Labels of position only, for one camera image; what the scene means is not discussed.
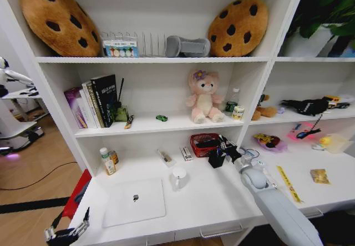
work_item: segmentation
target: drawer handle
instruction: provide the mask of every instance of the drawer handle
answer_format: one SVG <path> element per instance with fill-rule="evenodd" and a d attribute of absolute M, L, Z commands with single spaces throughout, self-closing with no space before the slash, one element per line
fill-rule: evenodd
<path fill-rule="evenodd" d="M 317 211 L 312 213 L 312 214 L 305 214 L 305 217 L 307 217 L 308 219 L 312 219 L 312 218 L 317 218 L 317 217 L 322 217 L 324 216 L 323 212 L 321 210 L 319 210 L 318 208 L 316 208 Z"/>
<path fill-rule="evenodd" d="M 243 231 L 243 226 L 242 226 L 242 224 L 239 223 L 239 229 L 221 232 L 221 233 L 214 233 L 214 234 L 210 234 L 210 235 L 203 235 L 202 230 L 200 229 L 200 235 L 204 239 L 209 239 L 209 238 L 219 237 L 219 236 L 237 233 L 237 232 L 241 232 L 241 231 Z"/>

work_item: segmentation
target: yellow tape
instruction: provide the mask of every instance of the yellow tape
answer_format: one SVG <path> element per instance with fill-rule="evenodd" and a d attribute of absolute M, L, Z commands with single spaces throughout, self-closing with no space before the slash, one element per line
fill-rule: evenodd
<path fill-rule="evenodd" d="M 297 203 L 302 203 L 302 200 L 299 198 L 297 192 L 295 191 L 295 189 L 292 186 L 292 183 L 290 182 L 290 180 L 288 179 L 285 171 L 283 171 L 282 167 L 280 166 L 276 166 L 277 170 L 279 171 L 279 173 L 281 174 L 281 177 L 284 181 L 284 183 L 286 184 L 286 186 L 288 187 L 288 190 L 291 192 L 291 195 L 293 197 L 293 199 L 295 200 L 295 202 Z"/>

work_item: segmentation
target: white laptop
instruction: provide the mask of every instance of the white laptop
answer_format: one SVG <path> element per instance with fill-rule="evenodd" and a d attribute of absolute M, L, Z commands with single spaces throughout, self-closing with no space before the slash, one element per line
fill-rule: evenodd
<path fill-rule="evenodd" d="M 103 227 L 164 217 L 165 214 L 161 178 L 120 183 L 111 190 Z"/>

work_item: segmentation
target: cookie pillow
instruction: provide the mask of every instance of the cookie pillow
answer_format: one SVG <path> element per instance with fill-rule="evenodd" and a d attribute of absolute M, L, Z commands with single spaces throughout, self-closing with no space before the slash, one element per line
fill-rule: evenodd
<path fill-rule="evenodd" d="M 75 0 L 20 0 L 31 30 L 61 56 L 95 57 L 99 33 Z"/>
<path fill-rule="evenodd" d="M 215 17 L 209 28 L 211 55 L 238 57 L 250 53 L 265 34 L 268 10 L 262 0 L 236 0 Z"/>

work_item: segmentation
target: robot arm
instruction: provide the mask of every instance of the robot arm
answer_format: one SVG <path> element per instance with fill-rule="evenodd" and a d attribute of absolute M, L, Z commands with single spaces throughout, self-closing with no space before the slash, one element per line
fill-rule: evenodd
<path fill-rule="evenodd" d="M 288 246 L 322 246 L 313 224 L 277 190 L 250 160 L 237 160 L 243 184 L 279 238 Z"/>

